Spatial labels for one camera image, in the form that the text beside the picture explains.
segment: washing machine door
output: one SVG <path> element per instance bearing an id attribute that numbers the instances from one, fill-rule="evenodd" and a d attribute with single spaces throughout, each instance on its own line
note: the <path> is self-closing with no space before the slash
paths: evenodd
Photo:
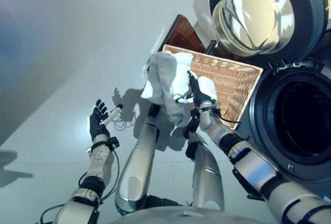
<path id="1" fill-rule="evenodd" d="M 290 179 L 330 199 L 328 0 L 209 3 L 221 44 L 265 69 L 239 131 Z"/>
<path id="2" fill-rule="evenodd" d="M 327 0 L 209 0 L 209 4 L 223 46 L 266 69 L 304 59 L 327 27 Z"/>

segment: white towel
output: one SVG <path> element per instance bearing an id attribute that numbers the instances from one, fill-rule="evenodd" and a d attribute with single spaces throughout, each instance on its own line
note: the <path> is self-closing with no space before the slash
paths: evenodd
<path id="1" fill-rule="evenodd" d="M 191 118 L 190 105 L 175 100 L 189 91 L 187 71 L 191 69 L 192 59 L 190 53 L 157 52 L 151 55 L 146 66 L 149 66 L 148 79 L 141 97 L 165 105 L 170 120 L 177 127 L 187 126 Z"/>

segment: wicker basket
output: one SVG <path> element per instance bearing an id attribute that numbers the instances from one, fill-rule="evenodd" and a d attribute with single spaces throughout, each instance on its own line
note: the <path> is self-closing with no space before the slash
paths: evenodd
<path id="1" fill-rule="evenodd" d="M 217 101 L 221 103 L 222 117 L 232 121 L 240 121 L 262 74 L 262 68 L 168 44 L 164 45 L 163 51 L 191 53 L 193 55 L 191 70 L 198 76 L 210 78 L 215 84 Z M 236 129 L 238 125 L 222 122 L 232 130 Z"/>

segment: cable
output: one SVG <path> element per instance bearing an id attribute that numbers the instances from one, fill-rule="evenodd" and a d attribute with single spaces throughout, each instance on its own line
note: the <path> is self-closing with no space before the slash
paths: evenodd
<path id="1" fill-rule="evenodd" d="M 106 194 L 103 198 L 101 198 L 101 204 L 103 203 L 103 201 L 104 201 L 105 199 L 107 199 L 109 196 L 111 196 L 111 195 L 116 191 L 116 185 L 117 185 L 118 178 L 119 178 L 119 159 L 118 159 L 118 155 L 117 155 L 117 153 L 115 152 L 115 150 L 113 151 L 113 153 L 115 154 L 116 161 L 117 161 L 117 175 L 116 175 L 116 180 L 115 180 L 114 186 L 113 186 L 112 189 L 109 191 L 109 193 Z"/>
<path id="2" fill-rule="evenodd" d="M 78 180 L 78 186 L 81 187 L 81 184 L 82 184 L 82 179 L 84 178 L 84 176 L 86 176 L 87 174 L 87 171 L 85 171 L 85 173 L 79 178 Z"/>
<path id="3" fill-rule="evenodd" d="M 238 123 L 238 124 L 240 124 L 240 122 L 227 120 L 227 119 L 223 118 L 221 115 L 219 115 L 219 117 L 221 118 L 221 120 L 223 120 L 223 121 L 225 121 L 225 122 L 229 122 L 229 123 Z"/>
<path id="4" fill-rule="evenodd" d="M 109 196 L 111 196 L 112 194 L 114 194 L 114 192 L 116 191 L 116 185 L 117 185 L 117 182 L 118 182 L 118 178 L 119 178 L 119 159 L 118 159 L 118 155 L 116 153 L 115 150 L 113 150 L 113 153 L 115 154 L 115 157 L 116 157 L 116 161 L 117 161 L 117 175 L 116 175 L 116 180 L 115 180 L 115 183 L 112 187 L 112 189 L 109 191 L 109 193 L 107 193 L 103 198 L 101 198 L 101 203 L 100 204 L 103 204 L 104 200 L 106 200 Z M 81 186 L 81 181 L 82 179 L 84 178 L 84 176 L 87 174 L 87 171 L 79 178 L 78 180 L 78 185 Z M 51 210 L 54 210 L 56 208 L 59 208 L 59 207 L 63 207 L 64 204 L 60 204 L 60 205 L 57 205 L 57 206 L 53 206 L 53 207 L 50 207 L 48 209 L 46 209 L 45 211 L 43 211 L 40 215 L 40 224 L 45 224 L 43 222 L 43 216 L 48 212 L 48 211 L 51 211 Z"/>
<path id="5" fill-rule="evenodd" d="M 229 122 L 229 123 L 237 123 L 237 124 L 240 124 L 240 123 L 241 123 L 241 122 L 236 122 L 236 121 L 230 121 L 230 120 L 228 120 L 228 119 L 223 118 L 222 115 L 221 115 L 221 110 L 220 110 L 220 109 L 216 109 L 216 110 L 214 111 L 214 113 L 216 113 L 216 114 L 221 118 L 221 120 L 223 120 L 223 121 L 225 121 L 225 122 Z"/>
<path id="6" fill-rule="evenodd" d="M 50 208 L 46 209 L 44 212 L 42 212 L 42 214 L 40 215 L 40 224 L 44 224 L 44 222 L 43 222 L 43 216 L 44 216 L 48 211 L 50 211 L 50 210 L 54 210 L 54 209 L 56 209 L 56 208 L 58 208 L 58 207 L 63 207 L 63 206 L 64 206 L 64 204 L 60 204 L 60 205 L 57 205 L 57 206 L 54 206 L 54 207 L 50 207 Z"/>

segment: robotic hand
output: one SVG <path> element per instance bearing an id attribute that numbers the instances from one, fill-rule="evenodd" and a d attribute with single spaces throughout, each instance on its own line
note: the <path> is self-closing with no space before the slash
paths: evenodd
<path id="1" fill-rule="evenodd" d="M 265 201 L 280 223 L 330 223 L 331 205 L 301 185 L 282 176 L 269 159 L 221 122 L 213 82 L 190 73 L 195 109 L 184 133 L 200 126 L 228 156 L 233 174 L 248 192 L 249 199 Z"/>
<path id="2" fill-rule="evenodd" d="M 111 179 L 111 166 L 114 162 L 114 149 L 119 147 L 116 137 L 111 137 L 106 128 L 122 109 L 119 104 L 110 113 L 101 100 L 98 100 L 89 117 L 93 145 L 90 151 L 91 164 L 83 182 L 67 203 L 58 212 L 55 224 L 94 224 L 97 222 L 101 196 Z"/>

